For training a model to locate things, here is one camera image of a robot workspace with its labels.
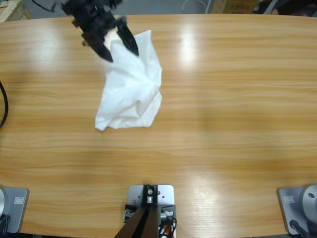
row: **white towel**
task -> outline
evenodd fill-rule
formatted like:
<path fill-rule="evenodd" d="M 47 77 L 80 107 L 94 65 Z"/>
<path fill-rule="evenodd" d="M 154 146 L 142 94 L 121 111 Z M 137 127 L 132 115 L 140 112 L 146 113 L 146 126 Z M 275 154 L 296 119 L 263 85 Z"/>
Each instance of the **white towel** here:
<path fill-rule="evenodd" d="M 121 40 L 111 40 L 113 63 L 107 65 L 106 85 L 95 127 L 149 127 L 159 111 L 162 68 L 151 41 L 151 31 L 135 36 L 139 57 Z"/>

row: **cardboard box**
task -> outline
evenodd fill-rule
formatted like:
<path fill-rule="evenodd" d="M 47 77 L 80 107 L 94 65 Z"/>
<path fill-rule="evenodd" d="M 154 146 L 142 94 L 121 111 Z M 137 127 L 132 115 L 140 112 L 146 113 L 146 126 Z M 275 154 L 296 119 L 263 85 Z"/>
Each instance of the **cardboard box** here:
<path fill-rule="evenodd" d="M 210 13 L 252 13 L 259 0 L 214 0 Z"/>

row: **wood grain surface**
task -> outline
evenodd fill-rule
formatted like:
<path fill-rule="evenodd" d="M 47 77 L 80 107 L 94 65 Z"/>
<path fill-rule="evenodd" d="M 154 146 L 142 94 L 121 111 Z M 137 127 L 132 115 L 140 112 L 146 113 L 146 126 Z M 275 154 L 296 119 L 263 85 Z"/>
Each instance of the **wood grain surface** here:
<path fill-rule="evenodd" d="M 0 183 L 30 190 L 22 232 L 113 237 L 132 184 L 172 184 L 179 238 L 286 233 L 276 191 L 317 182 L 317 19 L 129 16 L 152 29 L 150 128 L 94 128 L 106 62 L 71 18 L 0 24 Z"/>

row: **gray base plate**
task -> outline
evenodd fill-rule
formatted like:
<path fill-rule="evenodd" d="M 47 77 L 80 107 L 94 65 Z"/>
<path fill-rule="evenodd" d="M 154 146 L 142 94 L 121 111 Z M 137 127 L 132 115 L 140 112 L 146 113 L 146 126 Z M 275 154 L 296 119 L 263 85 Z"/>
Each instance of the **gray base plate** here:
<path fill-rule="evenodd" d="M 295 220 L 298 224 L 308 232 L 307 222 L 303 214 L 302 196 L 305 187 L 282 188 L 278 191 L 279 200 L 282 206 L 284 222 L 287 231 L 292 235 L 298 233 L 289 225 L 291 220 Z"/>
<path fill-rule="evenodd" d="M 3 187 L 5 205 L 3 214 L 10 216 L 9 233 L 17 233 L 22 225 L 22 219 L 29 191 L 23 188 Z"/>
<path fill-rule="evenodd" d="M 172 185 L 158 185 L 158 204 L 175 205 L 174 187 Z M 132 185 L 129 187 L 128 205 L 141 206 L 143 185 Z"/>

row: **label sticker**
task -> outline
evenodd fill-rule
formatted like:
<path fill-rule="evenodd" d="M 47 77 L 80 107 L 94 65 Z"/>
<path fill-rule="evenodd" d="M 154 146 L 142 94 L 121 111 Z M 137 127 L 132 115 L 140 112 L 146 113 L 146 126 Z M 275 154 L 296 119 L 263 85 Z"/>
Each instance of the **label sticker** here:
<path fill-rule="evenodd" d="M 16 197 L 14 200 L 14 204 L 23 205 L 24 204 L 24 197 Z"/>
<path fill-rule="evenodd" d="M 294 203 L 294 202 L 295 202 L 294 196 L 285 196 L 285 197 L 284 197 L 284 201 L 285 201 L 286 203 Z"/>

